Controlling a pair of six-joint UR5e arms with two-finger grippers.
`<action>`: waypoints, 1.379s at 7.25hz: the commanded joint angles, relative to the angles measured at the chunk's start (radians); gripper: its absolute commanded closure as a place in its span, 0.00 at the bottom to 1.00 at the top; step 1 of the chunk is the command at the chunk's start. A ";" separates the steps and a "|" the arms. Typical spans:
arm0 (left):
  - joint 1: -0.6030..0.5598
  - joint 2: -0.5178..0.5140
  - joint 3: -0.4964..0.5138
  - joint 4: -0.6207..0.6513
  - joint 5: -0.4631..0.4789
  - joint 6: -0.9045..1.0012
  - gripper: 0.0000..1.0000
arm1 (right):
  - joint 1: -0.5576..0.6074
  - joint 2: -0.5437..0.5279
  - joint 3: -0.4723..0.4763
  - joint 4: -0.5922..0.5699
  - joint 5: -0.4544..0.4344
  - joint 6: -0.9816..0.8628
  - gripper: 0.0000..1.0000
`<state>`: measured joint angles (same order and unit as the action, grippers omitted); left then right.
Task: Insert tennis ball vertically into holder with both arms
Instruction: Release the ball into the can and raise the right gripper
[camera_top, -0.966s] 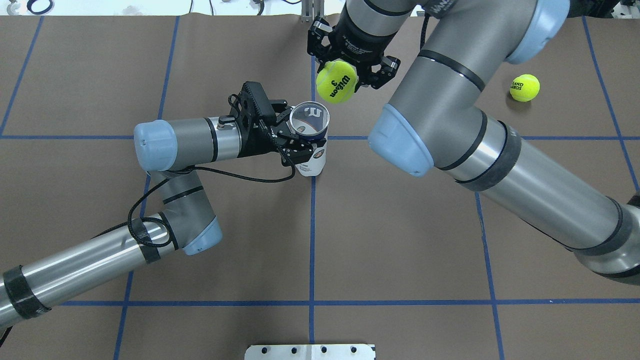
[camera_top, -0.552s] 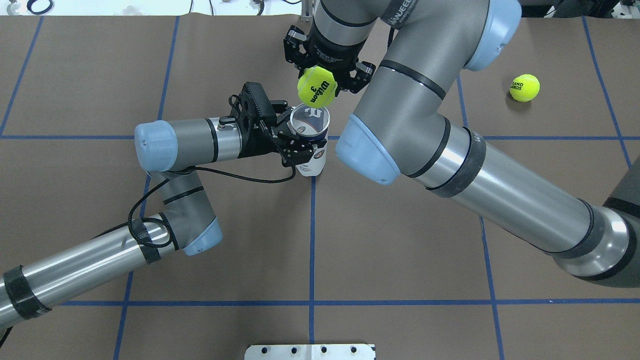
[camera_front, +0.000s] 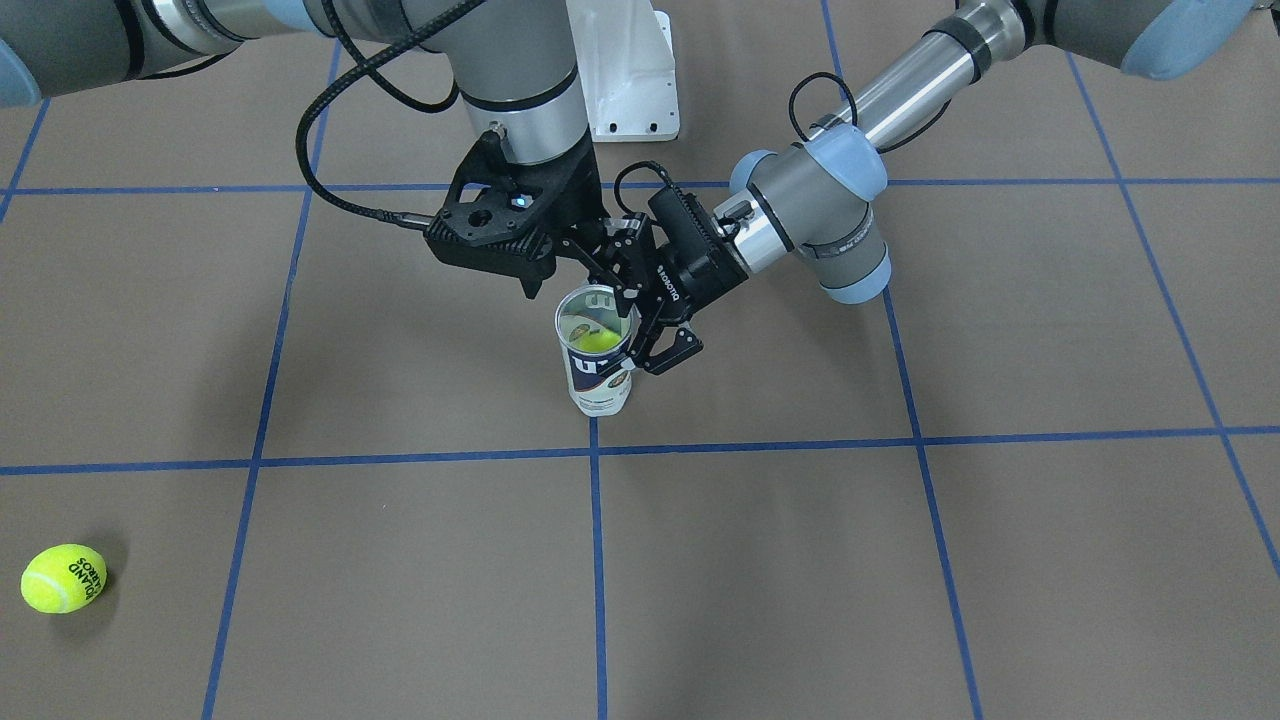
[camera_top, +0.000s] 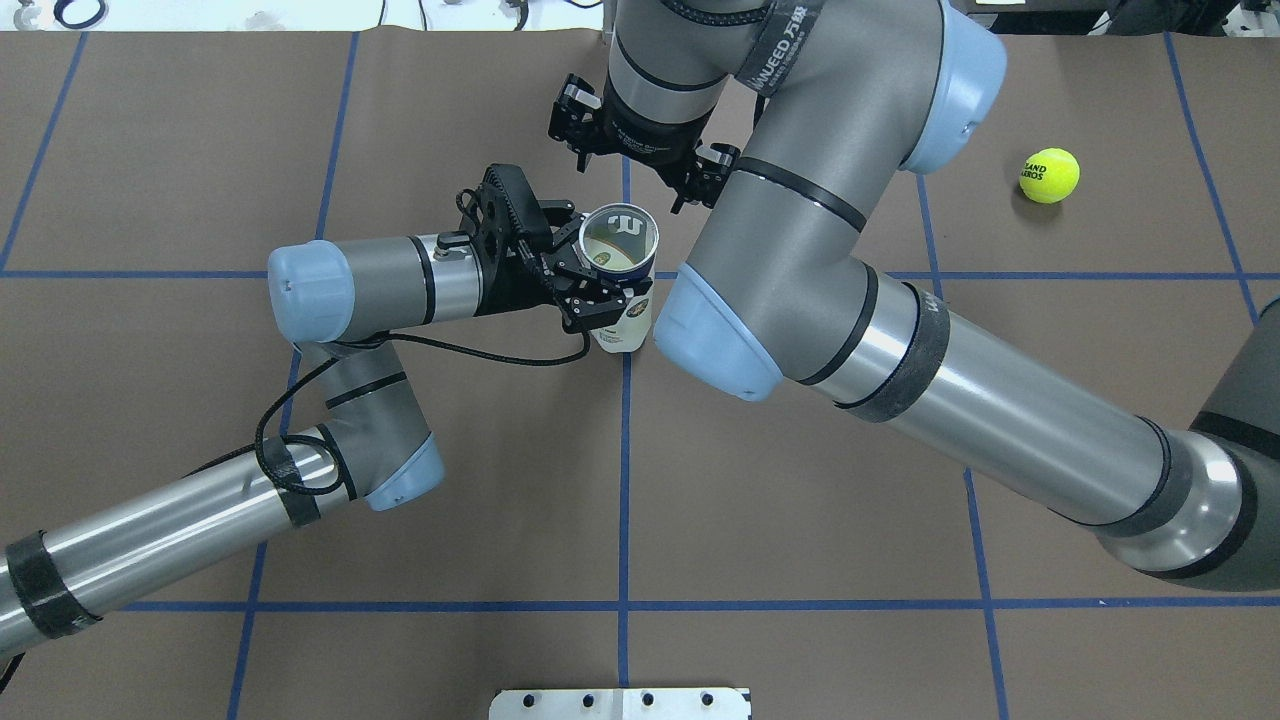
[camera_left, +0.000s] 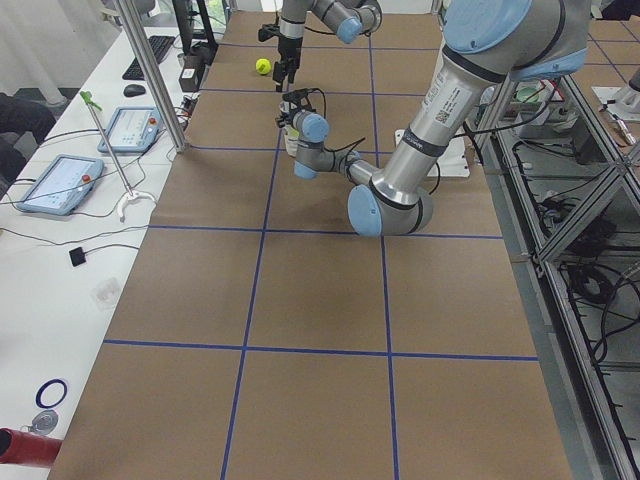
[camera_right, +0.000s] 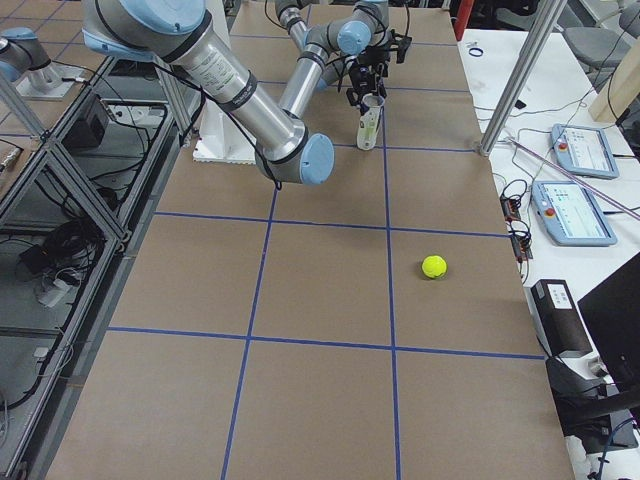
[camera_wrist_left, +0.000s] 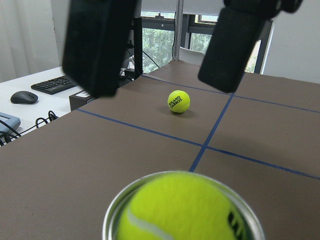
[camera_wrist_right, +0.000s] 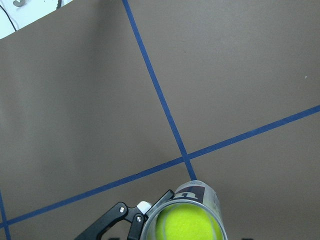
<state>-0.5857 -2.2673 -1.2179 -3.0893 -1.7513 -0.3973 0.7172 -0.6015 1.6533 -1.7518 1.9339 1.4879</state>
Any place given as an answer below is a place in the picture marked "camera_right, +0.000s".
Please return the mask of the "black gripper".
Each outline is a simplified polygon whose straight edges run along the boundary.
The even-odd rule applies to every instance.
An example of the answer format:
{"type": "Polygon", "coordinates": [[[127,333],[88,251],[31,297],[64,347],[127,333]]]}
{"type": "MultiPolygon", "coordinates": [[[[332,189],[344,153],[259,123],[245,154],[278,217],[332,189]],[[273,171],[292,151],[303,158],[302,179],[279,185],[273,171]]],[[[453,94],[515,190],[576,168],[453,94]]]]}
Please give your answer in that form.
{"type": "Polygon", "coordinates": [[[350,64],[349,79],[351,87],[346,95],[351,105],[362,105],[364,97],[373,93],[386,99],[385,79],[388,77],[389,62],[394,48],[390,43],[381,46],[369,46],[350,64]]]}

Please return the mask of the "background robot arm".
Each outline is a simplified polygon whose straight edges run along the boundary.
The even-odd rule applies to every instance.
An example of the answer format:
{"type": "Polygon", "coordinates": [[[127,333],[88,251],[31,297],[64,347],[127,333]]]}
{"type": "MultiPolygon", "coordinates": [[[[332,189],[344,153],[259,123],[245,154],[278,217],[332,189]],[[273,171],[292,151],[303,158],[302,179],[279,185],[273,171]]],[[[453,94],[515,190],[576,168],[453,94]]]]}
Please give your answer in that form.
{"type": "Polygon", "coordinates": [[[9,82],[17,82],[24,98],[60,101],[74,84],[86,81],[83,71],[82,67],[54,63],[30,28],[1,32],[1,74],[9,82]]]}

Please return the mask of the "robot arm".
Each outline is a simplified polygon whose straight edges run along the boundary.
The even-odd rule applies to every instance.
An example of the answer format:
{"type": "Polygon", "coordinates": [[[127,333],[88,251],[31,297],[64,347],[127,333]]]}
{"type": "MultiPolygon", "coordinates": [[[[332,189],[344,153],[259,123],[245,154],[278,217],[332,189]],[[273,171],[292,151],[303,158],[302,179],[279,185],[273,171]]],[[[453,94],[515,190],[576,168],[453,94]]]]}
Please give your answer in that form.
{"type": "Polygon", "coordinates": [[[322,74],[324,56],[305,50],[280,100],[214,30],[203,1],[86,1],[86,45],[105,56],[164,62],[183,68],[197,89],[209,95],[256,140],[256,164],[275,182],[318,185],[332,173],[334,146],[310,133],[303,113],[322,74]]]}
{"type": "Polygon", "coordinates": [[[358,1],[348,17],[316,26],[308,26],[302,18],[302,10],[309,5],[308,1],[274,3],[280,26],[300,51],[279,105],[300,118],[315,91],[340,85],[348,77],[350,105],[367,114],[385,97],[382,78],[392,44],[389,3],[358,1]]]}

